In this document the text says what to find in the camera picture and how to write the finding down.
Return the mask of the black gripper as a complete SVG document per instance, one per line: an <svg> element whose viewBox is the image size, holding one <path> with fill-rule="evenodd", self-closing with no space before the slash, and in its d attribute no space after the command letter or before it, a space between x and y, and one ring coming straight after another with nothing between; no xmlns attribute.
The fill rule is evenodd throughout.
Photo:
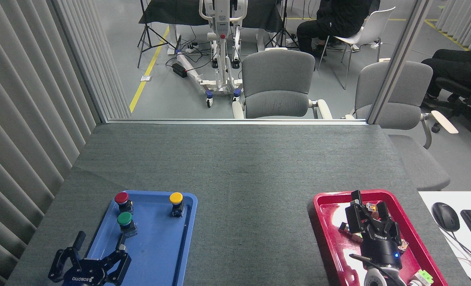
<svg viewBox="0 0 471 286"><path fill-rule="evenodd" d="M57 250L48 278L53 282L63 280L63 286L103 286L106 283L121 285L132 261L126 251L126 235L120 235L115 250L103 259L81 259L79 250L86 237L79 231L72 246ZM64 275L64 265L70 259L72 268Z"/></svg>
<svg viewBox="0 0 471 286"><path fill-rule="evenodd" d="M370 258L370 261L378 266L402 268L401 255L398 247L402 245L399 225L389 214L386 202L376 204L373 219L379 221L375 230L373 226L367 228L364 220L369 218L368 208L361 199L361 191L351 193L350 206L345 208L347 223L352 234L363 232L361 243L361 255Z"/></svg>

